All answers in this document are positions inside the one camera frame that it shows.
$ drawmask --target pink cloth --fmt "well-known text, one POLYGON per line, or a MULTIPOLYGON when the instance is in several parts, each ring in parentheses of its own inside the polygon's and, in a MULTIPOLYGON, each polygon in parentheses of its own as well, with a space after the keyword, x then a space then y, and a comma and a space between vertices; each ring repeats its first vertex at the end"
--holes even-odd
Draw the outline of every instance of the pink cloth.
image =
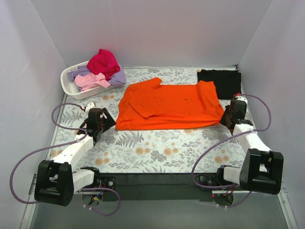
POLYGON ((74 82, 78 87, 82 88, 81 92, 99 86, 107 88, 111 85, 106 81, 105 76, 102 73, 99 73, 98 75, 93 73, 85 76, 77 75, 74 82))

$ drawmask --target clothing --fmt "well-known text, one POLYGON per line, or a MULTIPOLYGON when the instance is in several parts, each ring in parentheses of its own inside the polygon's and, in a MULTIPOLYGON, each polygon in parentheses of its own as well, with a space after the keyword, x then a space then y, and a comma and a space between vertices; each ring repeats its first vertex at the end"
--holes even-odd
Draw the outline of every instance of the clothing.
POLYGON ((126 84, 126 76, 124 69, 119 65, 120 71, 115 73, 111 79, 108 81, 114 87, 121 87, 126 84))
POLYGON ((233 99, 237 93, 241 93, 241 73, 228 70, 204 70, 197 73, 198 82, 213 81, 216 87, 218 99, 233 99))
POLYGON ((104 49, 100 49, 99 52, 89 60, 87 68, 95 75, 98 75, 99 73, 104 74, 107 81, 110 80, 115 73, 120 71, 120 67, 114 55, 110 51, 104 49))
POLYGON ((85 76, 88 75, 89 73, 91 73, 90 70, 87 68, 86 65, 83 65, 83 66, 78 66, 77 69, 74 71, 68 72, 68 77, 72 81, 74 81, 76 76, 78 75, 85 76))
POLYGON ((110 83, 105 80, 105 76, 102 73, 99 73, 98 75, 94 75, 93 73, 86 76, 78 75, 75 77, 74 82, 78 87, 82 87, 81 92, 94 87, 102 86, 107 88, 110 86, 110 83))
POLYGON ((126 89, 117 130, 188 129, 219 123, 224 110, 212 82, 160 85, 161 81, 154 78, 126 89))

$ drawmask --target cable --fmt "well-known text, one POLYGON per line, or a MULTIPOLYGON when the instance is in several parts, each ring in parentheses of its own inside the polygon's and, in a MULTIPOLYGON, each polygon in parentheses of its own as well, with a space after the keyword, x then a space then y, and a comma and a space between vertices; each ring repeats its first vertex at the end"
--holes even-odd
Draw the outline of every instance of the cable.
POLYGON ((227 189, 227 192, 226 192, 226 193, 223 193, 222 195, 223 195, 223 196, 226 196, 226 195, 228 194, 229 191, 230 191, 230 188, 228 188, 228 189, 227 189))
POLYGON ((117 193, 116 191, 114 191, 114 190, 111 189, 111 188, 106 188, 106 187, 94 187, 94 188, 82 188, 82 189, 81 189, 82 192, 97 191, 97 190, 100 190, 100 191, 111 191, 111 192, 113 192, 113 193, 117 196, 118 201, 119 201, 118 206, 116 207, 116 209, 115 209, 112 213, 104 213, 104 212, 102 212, 102 211, 99 211, 98 209, 95 209, 95 208, 90 207, 89 205, 83 205, 83 206, 84 206, 84 207, 87 207, 87 208, 89 208, 90 210, 95 211, 95 212, 97 212, 97 213, 99 213, 99 214, 101 214, 101 215, 103 215, 103 216, 112 216, 114 213, 116 213, 116 212, 119 210, 120 205, 121 205, 121 197, 120 197, 119 193, 117 193))
POLYGON ((234 192, 234 188, 235 187, 232 188, 232 191, 228 194, 228 196, 231 195, 234 192))
POLYGON ((232 204, 232 202, 228 199, 227 196, 224 196, 224 195, 220 195, 220 196, 224 201, 228 202, 229 204, 232 204))
POLYGON ((90 202, 89 202, 88 205, 91 205, 91 204, 94 202, 94 199, 93 199, 93 198, 94 198, 94 196, 91 197, 91 200, 90 200, 90 202))
POLYGON ((102 192, 102 199, 101 199, 101 202, 103 201, 104 199, 104 192, 102 192))
POLYGON ((250 196, 251 193, 252 193, 251 191, 248 192, 248 194, 241 201, 237 202, 236 204, 232 204, 230 206, 222 206, 222 205, 219 205, 219 206, 222 207, 222 208, 233 208, 233 207, 236 207, 236 206, 242 204, 250 196))
MULTIPOLYGON (((81 141, 83 139, 85 139, 88 135, 87 131, 85 129, 81 129, 81 128, 70 128, 70 127, 65 127, 65 126, 62 126, 58 123, 56 123, 55 119, 54 119, 54 113, 55 111, 61 107, 61 106, 64 106, 64 105, 74 105, 74 106, 78 106, 79 108, 81 108, 83 110, 83 107, 78 105, 78 104, 73 104, 73 103, 64 103, 64 104, 60 104, 58 106, 56 106, 53 111, 52 111, 52 114, 51 114, 51 119, 52 119, 52 122, 58 126, 58 127, 61 127, 63 129, 67 129, 67 130, 81 130, 83 132, 85 132, 85 135, 83 137, 81 137, 78 141, 81 141)), ((52 149, 52 148, 56 148, 56 147, 61 147, 61 146, 67 146, 67 145, 70 145, 70 144, 74 144, 74 143, 77 143, 78 141, 72 141, 72 142, 68 142, 68 143, 63 143, 63 144, 59 144, 59 145, 55 145, 55 146, 48 146, 48 147, 44 147, 44 148, 41 148, 41 149, 37 149, 29 154, 27 154, 26 156, 24 156, 20 161, 17 162, 17 164, 14 166, 11 174, 10 174, 10 192, 12 193, 12 195, 14 196, 14 198, 16 200, 18 200, 19 202, 23 203, 23 204, 37 204, 39 203, 39 201, 25 201, 23 199, 20 199, 15 190, 14 190, 14 187, 13 187, 13 178, 14 178, 14 174, 15 174, 15 171, 17 169, 17 167, 21 164, 22 161, 24 161, 26 158, 28 158, 29 156, 35 154, 35 153, 38 153, 40 151, 43 151, 43 150, 47 150, 47 149, 52 149)))
MULTIPOLYGON (((228 140, 230 140, 230 139, 233 139, 233 138, 242 136, 242 135, 246 135, 246 134, 255 132, 255 131, 257 131, 257 132, 266 131, 266 130, 269 129, 269 127, 270 127, 270 125, 271 125, 272 118, 271 118, 271 111, 270 111, 270 108, 268 107, 268 105, 267 105, 262 99, 260 99, 259 97, 255 96, 255 95, 250 95, 250 94, 239 94, 239 95, 249 96, 249 97, 256 98, 256 99, 258 99, 260 102, 262 102, 262 103, 264 104, 264 106, 266 107, 266 109, 267 109, 267 111, 268 111, 268 114, 269 114, 269 122, 268 122, 268 125, 267 125, 267 127, 264 128, 264 129, 249 130, 249 131, 245 131, 245 132, 242 132, 242 133, 239 133, 239 134, 236 134, 236 135, 227 137, 226 139, 221 140, 221 141, 219 141, 218 143, 216 143, 216 144, 214 144, 213 146, 211 146, 210 148, 208 148, 208 149, 207 149, 207 150, 197 159, 197 161, 195 162, 195 164, 194 164, 194 166, 193 166, 193 168, 192 168, 192 172, 191 172, 193 182, 194 182, 197 186, 199 186, 199 187, 216 189, 216 188, 225 188, 225 187, 234 187, 234 186, 236 186, 235 184, 232 184, 232 185, 220 185, 220 186, 206 186, 206 185, 201 185, 201 184, 197 183, 197 181, 195 180, 195 174, 194 174, 194 172, 195 172, 195 169, 196 169, 198 163, 200 162, 200 160, 201 160, 208 152, 210 152, 212 149, 216 148, 216 147, 217 147, 218 145, 220 145, 221 143, 226 142, 226 141, 228 141, 228 140)), ((231 205, 230 207, 234 207, 234 206, 237 206, 237 205, 243 203, 243 202, 249 197, 250 194, 251 194, 251 192, 249 192, 249 193, 245 196, 245 198, 242 199, 239 203, 233 204, 233 205, 231 205)))

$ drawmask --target white enclosure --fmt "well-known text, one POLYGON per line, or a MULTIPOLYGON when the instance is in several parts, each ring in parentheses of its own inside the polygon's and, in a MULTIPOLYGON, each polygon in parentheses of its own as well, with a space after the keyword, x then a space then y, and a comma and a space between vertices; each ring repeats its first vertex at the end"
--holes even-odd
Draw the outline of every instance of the white enclosure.
MULTIPOLYGON (((18 228, 25 205, 9 190, 16 162, 50 145, 60 73, 99 48, 122 66, 232 66, 246 93, 264 99, 273 123, 262 139, 285 157, 284 182, 299 228, 302 190, 305 3, 302 0, 0 0, 0 227, 18 228)), ((249 99, 256 125, 263 107, 249 99)), ((14 186, 22 199, 46 152, 26 160, 14 186)))

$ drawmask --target floral pattern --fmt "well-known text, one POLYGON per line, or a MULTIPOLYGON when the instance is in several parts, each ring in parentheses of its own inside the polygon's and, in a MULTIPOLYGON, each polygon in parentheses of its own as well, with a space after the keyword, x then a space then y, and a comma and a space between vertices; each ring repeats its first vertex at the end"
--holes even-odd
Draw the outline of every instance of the floral pattern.
MULTIPOLYGON (((97 107, 106 107, 116 120, 118 104, 129 84, 146 81, 154 77, 163 84, 196 84, 196 69, 125 69, 127 84, 95 96, 66 102, 86 105, 95 102, 97 107)), ((223 108, 229 100, 220 100, 223 108)), ((86 118, 76 106, 66 106, 60 117, 61 125, 79 127, 86 118)), ((77 164, 97 167, 101 172, 123 173, 189 173, 197 158, 218 141, 230 136, 222 125, 186 130, 117 131, 114 127, 102 134, 101 140, 77 164)), ((56 128, 54 145, 73 141, 75 131, 56 128)), ((66 146, 49 152, 53 158, 66 146)), ((241 166, 244 152, 232 139, 210 151, 198 164, 196 172, 216 172, 220 165, 241 166)))

